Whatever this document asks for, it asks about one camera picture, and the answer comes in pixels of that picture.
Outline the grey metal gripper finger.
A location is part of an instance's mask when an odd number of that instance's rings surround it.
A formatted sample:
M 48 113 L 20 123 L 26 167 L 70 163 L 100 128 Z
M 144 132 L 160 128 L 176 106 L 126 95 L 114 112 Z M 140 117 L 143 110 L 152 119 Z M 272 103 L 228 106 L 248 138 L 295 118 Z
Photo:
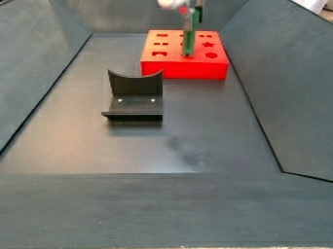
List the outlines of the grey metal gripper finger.
M 192 30 L 193 30 L 193 21 L 192 15 L 193 10 L 188 6 L 181 6 L 179 8 L 179 12 L 181 13 L 183 17 L 183 42 L 181 48 L 191 49 L 192 48 Z
M 196 0 L 196 3 L 195 3 L 195 11 L 197 13 L 199 23 L 203 22 L 204 3 L 205 3 L 205 0 Z

